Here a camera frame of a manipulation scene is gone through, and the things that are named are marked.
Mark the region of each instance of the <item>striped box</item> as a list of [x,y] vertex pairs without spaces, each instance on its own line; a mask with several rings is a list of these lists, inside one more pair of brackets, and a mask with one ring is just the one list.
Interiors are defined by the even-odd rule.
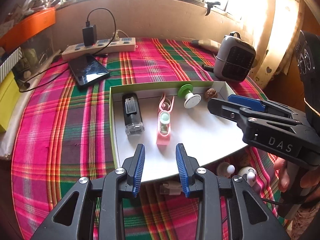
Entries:
[[22,59],[22,51],[19,47],[0,66],[0,84],[20,59]]

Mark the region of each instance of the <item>white suction cup hook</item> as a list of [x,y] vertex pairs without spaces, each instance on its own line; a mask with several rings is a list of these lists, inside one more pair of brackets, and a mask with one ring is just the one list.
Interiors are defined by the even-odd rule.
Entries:
[[217,175],[230,178],[235,173],[235,167],[227,162],[222,162],[217,167]]
[[186,100],[184,102],[185,108],[193,108],[201,101],[201,96],[197,94],[194,95],[192,91],[193,86],[190,84],[182,86],[178,91],[178,96]]
[[184,102],[184,107],[185,108],[193,108],[197,104],[199,104],[201,100],[201,96],[193,93],[188,93],[185,97],[186,101]]
[[242,168],[238,175],[245,178],[251,187],[256,183],[257,171],[253,167],[248,166]]

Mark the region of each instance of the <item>orange box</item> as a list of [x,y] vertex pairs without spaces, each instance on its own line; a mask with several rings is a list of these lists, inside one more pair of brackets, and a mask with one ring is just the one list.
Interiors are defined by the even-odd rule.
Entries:
[[56,23],[56,10],[54,7],[37,12],[10,29],[0,39],[0,47],[7,53],[17,49],[28,39]]

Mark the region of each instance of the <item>walnut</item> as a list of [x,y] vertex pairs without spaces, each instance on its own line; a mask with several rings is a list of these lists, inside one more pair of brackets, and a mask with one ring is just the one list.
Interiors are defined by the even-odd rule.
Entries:
[[214,88],[209,88],[206,92],[204,92],[204,100],[208,102],[210,98],[218,98],[218,93]]

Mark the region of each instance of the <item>human hand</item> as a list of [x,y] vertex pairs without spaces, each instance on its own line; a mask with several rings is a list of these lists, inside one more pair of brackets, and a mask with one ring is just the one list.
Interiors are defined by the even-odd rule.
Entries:
[[[279,190],[286,192],[288,189],[290,178],[287,173],[287,161],[282,158],[277,158],[273,166],[275,171],[279,170]],[[314,171],[308,171],[300,181],[300,186],[302,188],[308,188],[315,186],[320,181],[320,167]]]

